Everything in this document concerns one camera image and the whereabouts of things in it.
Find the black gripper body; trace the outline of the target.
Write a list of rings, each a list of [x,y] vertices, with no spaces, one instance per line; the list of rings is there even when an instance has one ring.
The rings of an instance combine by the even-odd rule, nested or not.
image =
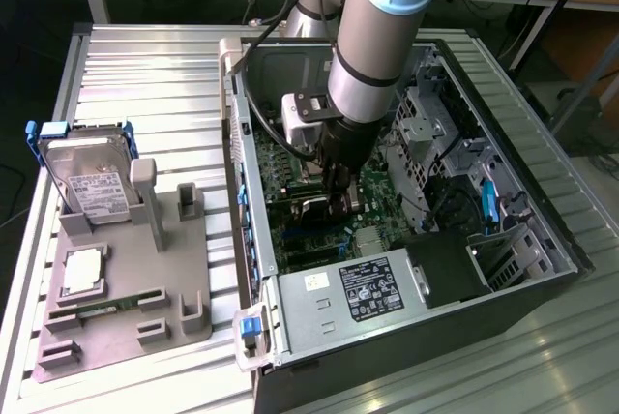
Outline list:
[[[347,118],[325,121],[317,158],[326,188],[348,188],[376,145],[381,121],[357,123]]]

